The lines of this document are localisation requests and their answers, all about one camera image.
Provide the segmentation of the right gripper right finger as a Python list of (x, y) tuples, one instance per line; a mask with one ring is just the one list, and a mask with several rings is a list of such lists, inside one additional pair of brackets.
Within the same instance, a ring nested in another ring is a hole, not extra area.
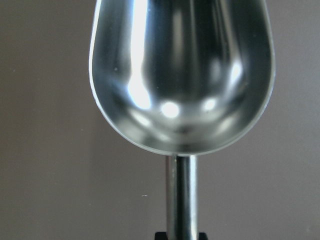
[(200, 232), (198, 239), (199, 240), (208, 240), (208, 236), (205, 232)]

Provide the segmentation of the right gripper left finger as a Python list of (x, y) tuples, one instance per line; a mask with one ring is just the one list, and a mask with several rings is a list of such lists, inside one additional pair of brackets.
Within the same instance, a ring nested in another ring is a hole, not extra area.
[(154, 240), (168, 240), (167, 233), (159, 231), (154, 234)]

